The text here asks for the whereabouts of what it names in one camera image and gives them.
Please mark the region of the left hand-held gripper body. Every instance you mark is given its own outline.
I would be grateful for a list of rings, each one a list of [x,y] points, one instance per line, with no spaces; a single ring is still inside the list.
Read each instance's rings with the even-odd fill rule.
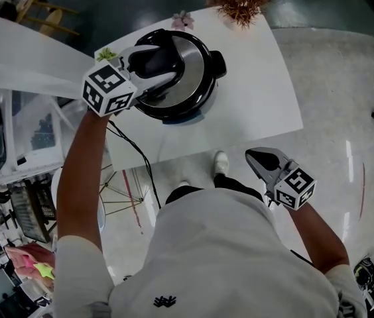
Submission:
[[[138,95],[129,75],[107,60],[97,62],[83,77],[82,99],[100,117],[130,108]]]

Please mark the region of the person's black trousers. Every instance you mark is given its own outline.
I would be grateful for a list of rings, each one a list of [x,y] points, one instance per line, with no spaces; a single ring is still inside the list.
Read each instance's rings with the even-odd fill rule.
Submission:
[[[240,193],[245,193],[247,195],[257,198],[260,201],[263,201],[263,197],[258,191],[250,187],[247,187],[243,185],[242,183],[240,183],[239,181],[233,178],[229,178],[223,175],[222,173],[217,173],[215,175],[214,186],[215,188],[230,189],[230,190],[237,191]],[[200,190],[202,190],[202,188],[193,187],[190,185],[181,185],[171,192],[165,204],[167,205],[169,203],[172,203],[173,201],[180,199],[181,197],[184,197],[185,195],[188,195],[189,193],[193,193],[195,191],[200,191]]]

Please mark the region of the black and yellow helmet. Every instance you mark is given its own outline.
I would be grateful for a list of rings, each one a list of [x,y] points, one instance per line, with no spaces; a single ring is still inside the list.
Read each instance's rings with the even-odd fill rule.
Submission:
[[[353,269],[359,287],[366,288],[374,281],[374,263],[370,257],[362,259]]]

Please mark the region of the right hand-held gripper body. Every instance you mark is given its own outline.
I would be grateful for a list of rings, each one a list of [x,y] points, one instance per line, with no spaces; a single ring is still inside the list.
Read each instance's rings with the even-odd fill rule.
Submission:
[[[294,160],[269,173],[266,196],[277,205],[299,210],[314,194],[316,180]]]

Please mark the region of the person's left forearm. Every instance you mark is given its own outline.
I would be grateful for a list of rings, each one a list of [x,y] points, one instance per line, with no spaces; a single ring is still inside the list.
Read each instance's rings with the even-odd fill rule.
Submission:
[[[82,237],[99,249],[97,211],[108,117],[87,111],[65,159],[58,189],[58,237]]]

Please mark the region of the black cooker lid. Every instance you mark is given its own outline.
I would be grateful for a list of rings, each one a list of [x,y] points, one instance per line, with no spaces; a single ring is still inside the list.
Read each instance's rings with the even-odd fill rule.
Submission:
[[[201,62],[211,52],[196,36],[182,31],[152,31],[140,38],[135,46],[155,45],[159,49],[150,52],[133,54],[129,58],[128,71],[141,78],[151,78],[161,74],[175,72],[175,78],[154,90],[144,92],[137,98],[135,107],[144,114],[163,120],[168,117],[170,98],[166,90],[174,86],[184,76],[186,64]]]

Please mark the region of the person's white shirt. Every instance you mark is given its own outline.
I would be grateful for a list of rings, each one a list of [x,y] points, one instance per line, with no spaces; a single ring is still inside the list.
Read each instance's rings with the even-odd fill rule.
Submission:
[[[318,271],[262,202],[228,189],[165,205],[142,269],[120,284],[92,242],[60,239],[53,305],[55,318],[367,318],[349,266]]]

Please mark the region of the round white side table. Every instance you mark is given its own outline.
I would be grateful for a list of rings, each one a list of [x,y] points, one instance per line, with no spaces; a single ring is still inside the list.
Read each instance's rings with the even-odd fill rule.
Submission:
[[[137,215],[136,206],[142,204],[145,195],[149,192],[146,187],[141,189],[136,171],[131,176],[134,186],[129,183],[126,170],[116,172],[111,164],[101,168],[101,181],[99,185],[99,203],[97,208],[97,222],[102,233],[108,215],[116,214],[126,209],[133,208]]]

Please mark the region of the grey electric pressure cooker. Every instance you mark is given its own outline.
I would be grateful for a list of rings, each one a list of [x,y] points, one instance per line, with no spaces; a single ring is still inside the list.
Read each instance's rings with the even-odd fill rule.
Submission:
[[[225,60],[217,50],[212,50],[201,62],[186,64],[184,76],[166,90],[170,98],[169,116],[162,123],[179,125],[204,119],[216,99],[218,79],[226,73]]]

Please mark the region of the wooden stool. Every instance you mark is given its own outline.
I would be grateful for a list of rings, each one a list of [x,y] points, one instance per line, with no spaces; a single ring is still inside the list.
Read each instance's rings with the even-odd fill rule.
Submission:
[[[39,7],[46,9],[48,12],[47,16],[43,19],[39,17],[34,17],[29,14],[29,11],[32,7]],[[78,12],[69,9],[67,7],[62,7],[58,5],[53,5],[48,2],[40,0],[20,0],[16,6],[17,16],[15,22],[21,24],[23,21],[29,21],[40,25],[39,33],[45,36],[51,36],[54,31],[59,30],[67,34],[74,36],[79,36],[80,33],[72,29],[66,28],[60,24],[62,21],[64,13],[71,13],[77,15]]]

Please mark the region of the white square table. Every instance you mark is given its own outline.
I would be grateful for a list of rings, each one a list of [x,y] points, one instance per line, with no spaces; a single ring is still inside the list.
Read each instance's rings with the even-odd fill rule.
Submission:
[[[137,109],[114,121],[126,139],[107,133],[115,171],[248,143],[300,130],[298,101],[275,36],[259,15],[246,29],[229,24],[215,9],[193,11],[191,33],[222,53],[227,74],[202,117],[166,125]]]

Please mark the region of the small green succulent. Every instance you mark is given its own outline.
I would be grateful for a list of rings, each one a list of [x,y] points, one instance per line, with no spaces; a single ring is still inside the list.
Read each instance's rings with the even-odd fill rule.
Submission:
[[[113,52],[109,47],[103,48],[98,55],[95,57],[97,62],[102,60],[110,61],[117,57],[117,53]]]

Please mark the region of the black mesh chair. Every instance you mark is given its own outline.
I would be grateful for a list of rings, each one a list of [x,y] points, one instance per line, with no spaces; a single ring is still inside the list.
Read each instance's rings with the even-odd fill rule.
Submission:
[[[9,187],[10,200],[23,234],[36,242],[50,243],[56,226],[56,208],[52,200],[51,181],[22,180]]]

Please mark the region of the person's right white shoe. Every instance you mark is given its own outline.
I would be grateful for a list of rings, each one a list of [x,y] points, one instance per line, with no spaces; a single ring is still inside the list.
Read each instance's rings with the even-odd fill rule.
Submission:
[[[229,160],[224,151],[218,151],[214,157],[214,175],[227,176],[229,172]]]

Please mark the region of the pink plush with yellow star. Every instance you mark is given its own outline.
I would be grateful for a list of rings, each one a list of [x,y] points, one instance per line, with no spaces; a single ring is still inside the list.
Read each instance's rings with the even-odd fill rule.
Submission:
[[[55,269],[55,255],[36,242],[22,246],[5,246],[9,259],[19,276],[52,282]]]

